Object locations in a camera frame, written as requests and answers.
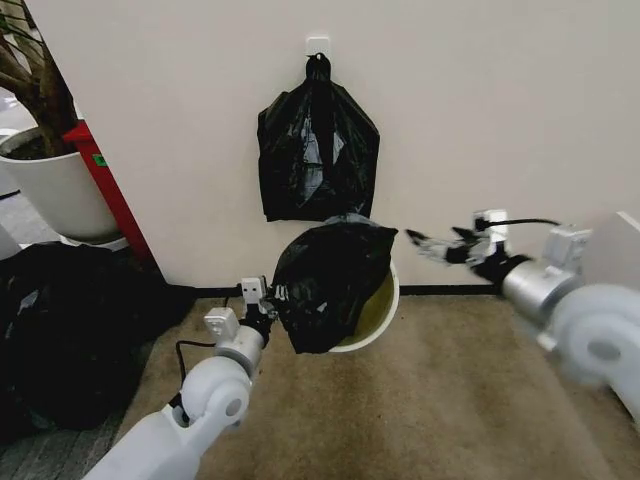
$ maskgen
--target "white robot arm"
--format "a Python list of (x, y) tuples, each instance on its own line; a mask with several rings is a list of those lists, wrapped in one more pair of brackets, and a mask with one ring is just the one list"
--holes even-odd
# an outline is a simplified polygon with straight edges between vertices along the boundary
[[(580, 261), (591, 232), (541, 219), (507, 220), (504, 210), (474, 214), (473, 229), (454, 241), (407, 230), (420, 254), (465, 264), (514, 307), (521, 327), (557, 355), (575, 380), (609, 385), (640, 425), (640, 293), (618, 285), (584, 285)], [(540, 260), (509, 254), (507, 225), (551, 223)]]
[(85, 480), (191, 480), (200, 457), (249, 405), (251, 378), (269, 340), (272, 318), (261, 300), (264, 277), (242, 281), (246, 317), (230, 308), (205, 316), (216, 347), (197, 364), (180, 393), (138, 422), (87, 474)]

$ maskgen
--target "bag handle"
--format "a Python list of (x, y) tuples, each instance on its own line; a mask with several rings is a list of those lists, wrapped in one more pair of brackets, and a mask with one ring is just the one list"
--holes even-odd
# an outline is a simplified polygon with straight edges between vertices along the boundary
[(309, 55), (307, 60), (307, 79), (328, 82), (331, 80), (331, 62), (323, 53)]

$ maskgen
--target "potted plant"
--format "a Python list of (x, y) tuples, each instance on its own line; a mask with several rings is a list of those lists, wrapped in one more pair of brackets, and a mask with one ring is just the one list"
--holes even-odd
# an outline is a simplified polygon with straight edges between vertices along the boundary
[(0, 87), (31, 113), (35, 128), (0, 141), (0, 164), (60, 235), (86, 243), (120, 236), (82, 157), (63, 135), (76, 126), (73, 97), (24, 0), (0, 0)]

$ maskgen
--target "beige carpet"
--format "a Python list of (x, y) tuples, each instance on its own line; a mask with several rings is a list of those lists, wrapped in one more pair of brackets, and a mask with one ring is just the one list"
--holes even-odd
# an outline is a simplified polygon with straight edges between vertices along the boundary
[[(208, 341), (215, 302), (158, 340), (121, 432), (173, 396), (174, 342)], [(190, 348), (187, 365), (206, 355)], [(352, 354), (296, 356), (278, 325), (251, 402), (198, 479), (640, 478), (626, 412), (559, 380), (490, 297), (403, 297), (389, 330)]]

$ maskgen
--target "black plastic bag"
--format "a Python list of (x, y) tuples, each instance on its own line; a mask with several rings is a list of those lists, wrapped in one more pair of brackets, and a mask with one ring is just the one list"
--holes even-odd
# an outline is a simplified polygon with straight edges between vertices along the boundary
[(271, 301), (296, 353), (324, 353), (354, 334), (389, 273), (396, 233), (351, 214), (307, 230), (285, 249)]
[(371, 214), (380, 135), (322, 54), (307, 78), (258, 116), (260, 190), (268, 221)]
[(142, 345), (194, 301), (126, 252), (47, 243), (1, 261), (0, 442), (91, 428), (126, 406)]

